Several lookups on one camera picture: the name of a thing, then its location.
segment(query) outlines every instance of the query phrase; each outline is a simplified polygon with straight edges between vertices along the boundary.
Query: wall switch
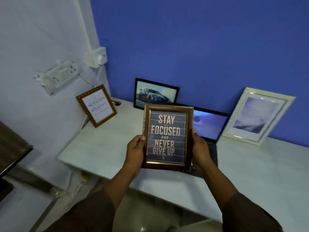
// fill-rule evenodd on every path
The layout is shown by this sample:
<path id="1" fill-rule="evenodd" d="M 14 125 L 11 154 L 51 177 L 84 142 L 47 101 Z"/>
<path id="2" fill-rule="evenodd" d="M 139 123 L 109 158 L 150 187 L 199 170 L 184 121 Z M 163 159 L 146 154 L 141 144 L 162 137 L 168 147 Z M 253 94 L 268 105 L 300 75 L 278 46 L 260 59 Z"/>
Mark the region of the wall switch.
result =
<path id="1" fill-rule="evenodd" d="M 86 63 L 90 67 L 98 68 L 107 62 L 107 54 L 105 47 L 98 47 L 85 54 Z"/>
<path id="2" fill-rule="evenodd" d="M 45 73 L 39 73 L 34 76 L 34 78 L 40 81 L 46 92 L 51 95 L 80 72 L 81 70 L 78 64 L 70 60 L 62 62 L 58 66 L 47 70 Z"/>

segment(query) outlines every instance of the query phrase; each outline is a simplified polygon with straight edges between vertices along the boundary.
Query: white desk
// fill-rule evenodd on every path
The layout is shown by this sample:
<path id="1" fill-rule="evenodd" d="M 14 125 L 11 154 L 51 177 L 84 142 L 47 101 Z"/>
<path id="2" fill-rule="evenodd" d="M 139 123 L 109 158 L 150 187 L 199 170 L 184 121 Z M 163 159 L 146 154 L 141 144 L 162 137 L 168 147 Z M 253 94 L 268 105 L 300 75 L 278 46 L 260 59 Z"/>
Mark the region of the white desk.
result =
<path id="1" fill-rule="evenodd" d="M 64 163 L 111 179 L 126 156 L 126 145 L 142 132 L 143 111 L 122 101 L 118 114 L 98 128 L 89 122 L 58 157 Z M 309 148 L 267 138 L 261 146 L 221 137 L 220 170 L 240 192 L 275 217 L 285 231 L 309 228 Z M 218 221 L 221 212 L 203 179 L 142 169 L 131 187 Z"/>

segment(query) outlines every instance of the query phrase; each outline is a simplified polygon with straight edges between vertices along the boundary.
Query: tiled floor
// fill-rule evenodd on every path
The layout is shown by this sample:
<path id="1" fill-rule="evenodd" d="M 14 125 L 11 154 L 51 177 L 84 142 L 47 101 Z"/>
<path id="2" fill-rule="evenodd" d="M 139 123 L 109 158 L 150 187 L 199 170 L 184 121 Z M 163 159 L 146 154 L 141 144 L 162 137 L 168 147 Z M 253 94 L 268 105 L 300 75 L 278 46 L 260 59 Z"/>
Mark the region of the tiled floor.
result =
<path id="1" fill-rule="evenodd" d="M 106 182 L 107 180 L 102 179 L 93 192 L 102 189 Z M 52 211 L 52 216 L 60 217 L 60 215 L 56 216 L 55 210 Z M 184 221 L 192 221 L 196 218 L 204 219 L 169 202 L 129 189 L 116 212 L 113 232 L 166 232 L 171 226 L 176 227 L 178 232 L 222 231 L 221 224 L 212 220 L 180 226 Z M 46 218 L 40 228 L 50 223 L 50 219 Z"/>

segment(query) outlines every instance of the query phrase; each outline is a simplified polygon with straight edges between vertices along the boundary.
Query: blue wall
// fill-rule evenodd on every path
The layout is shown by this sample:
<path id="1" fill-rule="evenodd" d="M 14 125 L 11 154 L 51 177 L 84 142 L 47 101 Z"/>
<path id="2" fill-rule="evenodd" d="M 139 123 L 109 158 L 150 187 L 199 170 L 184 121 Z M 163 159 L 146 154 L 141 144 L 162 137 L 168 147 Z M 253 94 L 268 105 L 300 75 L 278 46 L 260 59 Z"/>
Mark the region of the blue wall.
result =
<path id="1" fill-rule="evenodd" d="M 297 97 L 270 136 L 309 146 L 309 0 L 91 0 L 112 96 L 135 78 L 231 113 L 244 87 Z"/>

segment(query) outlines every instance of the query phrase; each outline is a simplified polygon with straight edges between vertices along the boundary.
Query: floor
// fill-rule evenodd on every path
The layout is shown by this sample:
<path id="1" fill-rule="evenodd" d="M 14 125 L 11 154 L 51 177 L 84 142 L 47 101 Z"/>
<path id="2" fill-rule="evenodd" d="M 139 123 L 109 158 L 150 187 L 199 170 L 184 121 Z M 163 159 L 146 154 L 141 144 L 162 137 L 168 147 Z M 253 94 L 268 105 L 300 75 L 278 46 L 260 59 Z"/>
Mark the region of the floor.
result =
<path id="1" fill-rule="evenodd" d="M 101 179 L 89 193 L 91 195 L 104 187 L 108 180 Z M 36 232 L 46 229 L 52 222 L 75 204 L 69 198 L 55 203 Z M 113 232 L 165 232 L 175 227 L 178 232 L 221 232 L 221 223 L 189 212 L 162 199 L 129 189 L 116 212 Z"/>

